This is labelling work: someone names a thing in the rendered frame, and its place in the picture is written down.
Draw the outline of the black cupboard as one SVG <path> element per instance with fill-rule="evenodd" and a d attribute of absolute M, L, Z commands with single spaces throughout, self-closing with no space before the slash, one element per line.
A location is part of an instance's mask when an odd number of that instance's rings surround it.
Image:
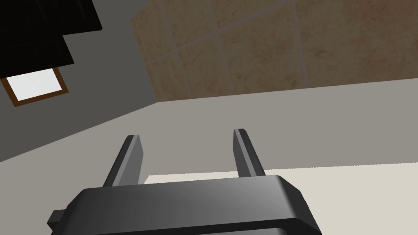
<path fill-rule="evenodd" d="M 73 64 L 64 36 L 101 29 L 92 0 L 0 0 L 0 79 Z"/>

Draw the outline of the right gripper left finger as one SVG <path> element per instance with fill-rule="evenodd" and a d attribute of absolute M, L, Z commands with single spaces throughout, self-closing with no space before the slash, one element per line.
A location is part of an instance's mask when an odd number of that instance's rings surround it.
<path fill-rule="evenodd" d="M 138 184 L 143 157 L 144 152 L 139 135 L 127 136 L 103 186 Z"/>

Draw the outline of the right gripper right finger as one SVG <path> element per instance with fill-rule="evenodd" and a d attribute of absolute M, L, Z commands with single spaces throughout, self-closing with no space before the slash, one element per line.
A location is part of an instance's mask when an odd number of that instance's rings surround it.
<path fill-rule="evenodd" d="M 233 155 L 239 177 L 266 175 L 245 129 L 233 131 Z"/>

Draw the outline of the brown framed window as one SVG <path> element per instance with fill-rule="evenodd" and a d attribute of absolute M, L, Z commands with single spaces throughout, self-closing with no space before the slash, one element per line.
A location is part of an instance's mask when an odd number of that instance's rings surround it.
<path fill-rule="evenodd" d="M 14 107 L 68 93 L 58 68 L 0 79 Z"/>

